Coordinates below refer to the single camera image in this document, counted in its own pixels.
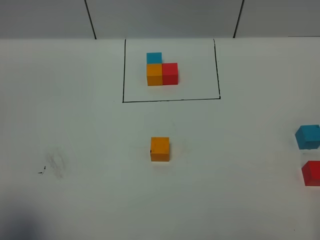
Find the blue template cube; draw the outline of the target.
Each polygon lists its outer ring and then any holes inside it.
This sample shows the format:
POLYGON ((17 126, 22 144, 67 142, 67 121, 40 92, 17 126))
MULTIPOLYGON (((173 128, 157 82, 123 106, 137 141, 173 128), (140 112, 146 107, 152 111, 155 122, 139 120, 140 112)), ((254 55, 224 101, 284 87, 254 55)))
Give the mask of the blue template cube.
POLYGON ((162 53, 161 52, 147 52, 146 53, 147 64, 162 64, 162 53))

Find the red template cube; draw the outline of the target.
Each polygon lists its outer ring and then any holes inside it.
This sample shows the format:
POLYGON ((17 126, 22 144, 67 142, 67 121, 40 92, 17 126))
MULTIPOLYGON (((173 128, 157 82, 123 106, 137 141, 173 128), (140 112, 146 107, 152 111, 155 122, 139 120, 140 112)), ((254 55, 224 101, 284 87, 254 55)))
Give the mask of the red template cube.
POLYGON ((162 84, 177 85, 179 83, 179 71, 177 63, 162 64, 162 84))

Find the orange template cube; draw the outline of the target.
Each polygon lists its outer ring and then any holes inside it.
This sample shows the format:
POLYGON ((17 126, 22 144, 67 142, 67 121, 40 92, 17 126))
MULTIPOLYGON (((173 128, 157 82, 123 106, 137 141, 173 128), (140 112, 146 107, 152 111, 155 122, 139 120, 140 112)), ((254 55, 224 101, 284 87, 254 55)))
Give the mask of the orange template cube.
POLYGON ((161 63, 153 63, 146 65, 146 79, 148 86, 162 86, 163 72, 161 63))

